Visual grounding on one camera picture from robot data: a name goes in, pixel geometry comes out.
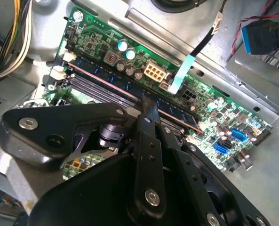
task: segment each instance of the red wire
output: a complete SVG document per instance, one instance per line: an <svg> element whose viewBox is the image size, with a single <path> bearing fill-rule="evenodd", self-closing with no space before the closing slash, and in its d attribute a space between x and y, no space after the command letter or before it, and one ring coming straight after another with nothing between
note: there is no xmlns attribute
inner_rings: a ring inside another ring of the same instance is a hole
<svg viewBox="0 0 279 226"><path fill-rule="evenodd" d="M270 0L267 4L266 4L266 7L265 7L265 11L267 10L266 8L268 8L270 2L272 0ZM248 20L255 20L255 19L263 19L263 18L274 18L274 17L279 17L279 13L278 14L274 14L274 15L263 15L263 16L252 16L252 17L249 17L249 18L244 18L243 20L241 20L241 22L238 23L238 32L237 32L237 35L235 36L235 38L233 39L233 44L232 44L232 48L231 48L231 54L234 55L235 53L235 48L236 48L236 40L238 39L239 37L239 34L240 34L240 31L241 31L241 27L242 27L242 22L245 22L245 21L248 21Z"/></svg>
<svg viewBox="0 0 279 226"><path fill-rule="evenodd" d="M268 7L269 7L269 5L271 4L271 2L273 2L273 0L269 0L269 1L267 2L267 4L266 4L266 6L265 6L265 9L264 9L263 13L266 13L266 12L267 12Z"/></svg>

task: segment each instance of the white label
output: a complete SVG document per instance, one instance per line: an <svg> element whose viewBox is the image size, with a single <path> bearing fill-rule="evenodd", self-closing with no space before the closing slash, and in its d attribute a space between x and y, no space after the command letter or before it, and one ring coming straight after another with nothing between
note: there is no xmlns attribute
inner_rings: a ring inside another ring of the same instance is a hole
<svg viewBox="0 0 279 226"><path fill-rule="evenodd" d="M223 13L218 12L213 25L214 30L211 34L215 34L219 31L222 20L223 20Z"/></svg>

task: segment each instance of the wire bundle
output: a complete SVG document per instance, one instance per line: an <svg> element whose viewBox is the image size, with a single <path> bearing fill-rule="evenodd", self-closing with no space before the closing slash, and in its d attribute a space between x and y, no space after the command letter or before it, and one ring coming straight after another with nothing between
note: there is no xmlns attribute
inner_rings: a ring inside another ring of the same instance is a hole
<svg viewBox="0 0 279 226"><path fill-rule="evenodd" d="M0 202L8 204L8 205L12 205L12 206L22 207L22 204L20 202L13 202L13 201L11 201L9 199L2 199L2 198L0 198Z"/></svg>
<svg viewBox="0 0 279 226"><path fill-rule="evenodd" d="M274 15L267 15L267 13L272 9L272 7L275 5L275 3L277 2L277 0L268 0L267 4L265 5L263 14L261 16L252 16L252 17L248 17L248 18L244 18L243 20L241 20L238 23L238 31L236 34L236 37L233 39L233 44L232 44L232 48L231 48L231 54L234 55L235 54L235 49L236 49L236 41L240 35L241 32L241 28L242 28L242 23L246 22L248 20L256 20L256 19L267 19L267 18L274 18L274 17L279 17L279 13L274 14Z"/></svg>
<svg viewBox="0 0 279 226"><path fill-rule="evenodd" d="M14 6L14 23L0 51L0 79L24 61L31 43L32 1L14 0Z"/></svg>

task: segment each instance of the blue sata port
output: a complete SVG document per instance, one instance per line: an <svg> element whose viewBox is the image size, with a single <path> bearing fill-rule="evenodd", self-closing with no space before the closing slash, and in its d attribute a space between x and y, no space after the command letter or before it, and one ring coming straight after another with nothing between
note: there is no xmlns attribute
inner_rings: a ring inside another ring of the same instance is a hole
<svg viewBox="0 0 279 226"><path fill-rule="evenodd" d="M248 137L243 132L237 129L231 128L231 131L232 131L231 137L239 140L240 142L245 142L248 139Z"/></svg>
<svg viewBox="0 0 279 226"><path fill-rule="evenodd" d="M228 153L228 149L226 147L223 147L222 145L220 145L218 142L214 143L213 148L222 154L227 154Z"/></svg>

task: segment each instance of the yellow wire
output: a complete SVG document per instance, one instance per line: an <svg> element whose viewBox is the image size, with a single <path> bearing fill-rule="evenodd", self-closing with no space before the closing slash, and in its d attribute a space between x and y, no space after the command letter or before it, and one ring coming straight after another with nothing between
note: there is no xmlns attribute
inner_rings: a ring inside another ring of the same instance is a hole
<svg viewBox="0 0 279 226"><path fill-rule="evenodd" d="M15 6L14 25L13 25L12 35L11 35L11 39L10 39L6 54L8 53L8 51L9 51L9 49L12 46L13 41L14 41L14 35L15 35L15 32L16 32L16 27L17 27L18 19L19 19L20 0L14 0L14 6Z"/></svg>

